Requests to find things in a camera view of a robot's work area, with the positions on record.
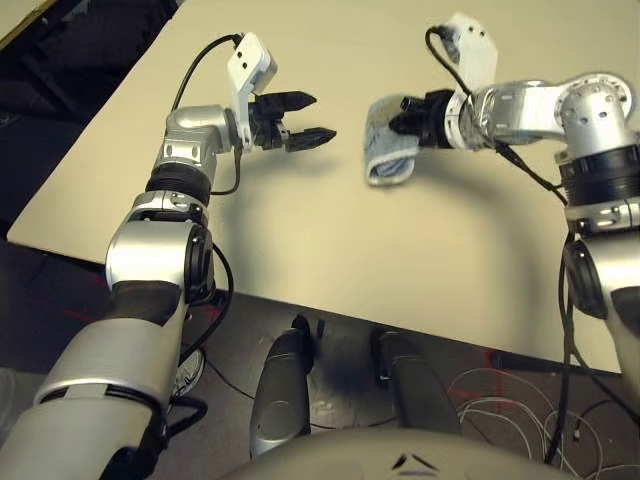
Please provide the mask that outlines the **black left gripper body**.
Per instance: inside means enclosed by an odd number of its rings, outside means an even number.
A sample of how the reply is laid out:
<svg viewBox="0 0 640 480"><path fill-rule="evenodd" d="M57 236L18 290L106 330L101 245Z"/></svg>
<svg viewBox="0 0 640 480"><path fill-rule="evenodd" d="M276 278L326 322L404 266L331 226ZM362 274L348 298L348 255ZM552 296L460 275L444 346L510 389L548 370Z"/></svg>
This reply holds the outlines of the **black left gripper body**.
<svg viewBox="0 0 640 480"><path fill-rule="evenodd" d="M249 104L253 142L263 150L285 149L289 140L283 119L287 112L289 92L256 95Z"/></svg>

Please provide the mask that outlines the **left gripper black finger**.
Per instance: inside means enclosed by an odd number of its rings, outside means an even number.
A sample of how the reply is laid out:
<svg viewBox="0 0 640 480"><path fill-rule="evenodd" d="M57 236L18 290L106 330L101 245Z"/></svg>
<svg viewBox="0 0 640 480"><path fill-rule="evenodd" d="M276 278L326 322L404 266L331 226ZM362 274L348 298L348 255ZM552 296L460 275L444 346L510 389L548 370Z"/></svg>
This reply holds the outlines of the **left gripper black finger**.
<svg viewBox="0 0 640 480"><path fill-rule="evenodd" d="M282 105L284 112L303 110L317 102L317 99L303 91L288 91L282 93Z"/></svg>
<svg viewBox="0 0 640 480"><path fill-rule="evenodd" d="M299 152L318 148L335 138L337 132L328 128L308 128L291 133L285 142L286 152Z"/></svg>

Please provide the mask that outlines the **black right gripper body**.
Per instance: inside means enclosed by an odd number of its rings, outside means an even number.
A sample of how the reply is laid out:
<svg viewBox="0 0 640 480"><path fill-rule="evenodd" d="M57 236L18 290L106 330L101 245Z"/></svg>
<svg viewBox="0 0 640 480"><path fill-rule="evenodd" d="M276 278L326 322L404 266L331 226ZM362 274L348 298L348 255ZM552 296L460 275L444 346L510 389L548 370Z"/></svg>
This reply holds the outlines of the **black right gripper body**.
<svg viewBox="0 0 640 480"><path fill-rule="evenodd" d="M446 112L453 90L428 92L424 97L424 116L419 146L433 149L452 149L445 132Z"/></svg>

